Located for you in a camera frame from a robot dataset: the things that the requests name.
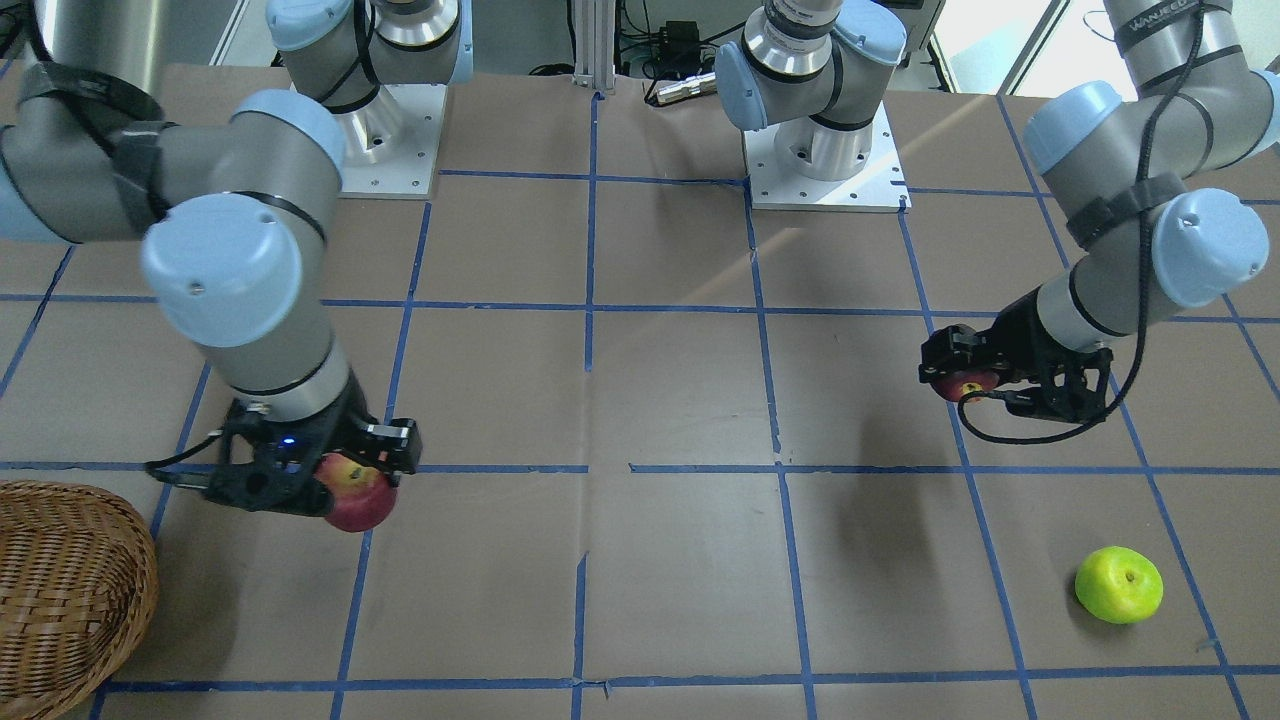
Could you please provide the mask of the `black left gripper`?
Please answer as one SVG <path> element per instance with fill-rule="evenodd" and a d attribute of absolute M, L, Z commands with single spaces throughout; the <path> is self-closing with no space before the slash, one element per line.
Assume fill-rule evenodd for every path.
<path fill-rule="evenodd" d="M 1030 383 L 1024 400 L 1006 406 L 1011 414 L 1088 423 L 1107 407 L 1112 359 L 1107 347 L 1080 352 L 1061 346 L 1041 322 L 1036 296 L 1025 295 L 997 315 L 986 336 L 965 324 L 932 332 L 920 345 L 919 382 L 995 368 L 1004 384 Z"/>

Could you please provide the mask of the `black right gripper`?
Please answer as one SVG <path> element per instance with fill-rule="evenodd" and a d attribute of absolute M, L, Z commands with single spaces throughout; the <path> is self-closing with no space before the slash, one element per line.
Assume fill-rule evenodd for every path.
<path fill-rule="evenodd" d="M 347 457 L 384 474 L 393 488 L 417 473 L 422 437 L 412 418 L 372 424 L 355 375 L 335 401 L 298 421 L 269 421 L 234 400 L 205 498 L 247 511 L 326 516 L 335 496 L 315 478 L 325 457 Z"/>

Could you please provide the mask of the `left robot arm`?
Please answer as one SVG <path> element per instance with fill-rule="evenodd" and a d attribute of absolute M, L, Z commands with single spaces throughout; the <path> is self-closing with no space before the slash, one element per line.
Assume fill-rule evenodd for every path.
<path fill-rule="evenodd" d="M 1107 413 L 1111 343 L 1245 283 L 1268 258 L 1257 213 L 1189 190 L 1277 142 L 1277 77 L 1247 65 L 1230 1 L 1108 1 L 1135 85 L 1103 81 L 1046 102 L 1023 145 L 1083 258 L 1006 306 L 983 331 L 950 325 L 922 346 L 918 375 L 960 404 L 1011 384 L 1018 416 L 1087 424 Z M 722 108 L 742 131 L 776 127 L 795 169 L 836 181 L 861 165 L 906 31 L 873 1 L 765 1 L 716 54 Z"/>

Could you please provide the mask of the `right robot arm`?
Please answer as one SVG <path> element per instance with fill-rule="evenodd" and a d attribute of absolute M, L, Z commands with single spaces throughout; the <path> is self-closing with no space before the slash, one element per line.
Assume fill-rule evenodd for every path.
<path fill-rule="evenodd" d="M 210 471 L 150 477 L 247 511 L 367 530 L 422 454 L 408 418 L 378 420 L 320 300 L 349 173 L 411 158 L 394 85 L 465 82 L 467 1 L 270 1 L 292 88 L 251 94 L 221 126 L 179 126 L 143 46 L 157 1 L 22 1 L 31 60 L 3 128 L 3 237 L 137 241 L 168 320 L 234 398 Z"/>

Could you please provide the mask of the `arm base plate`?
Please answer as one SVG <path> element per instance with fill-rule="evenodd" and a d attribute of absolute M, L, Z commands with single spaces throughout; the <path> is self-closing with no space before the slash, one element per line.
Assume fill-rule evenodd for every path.
<path fill-rule="evenodd" d="M 810 118 L 746 131 L 742 150 L 755 209 L 900 213 L 913 206 L 884 104 L 855 131 Z"/>
<path fill-rule="evenodd" d="M 389 85 L 335 115 L 346 137 L 342 199 L 428 200 L 445 119 L 445 85 Z"/>

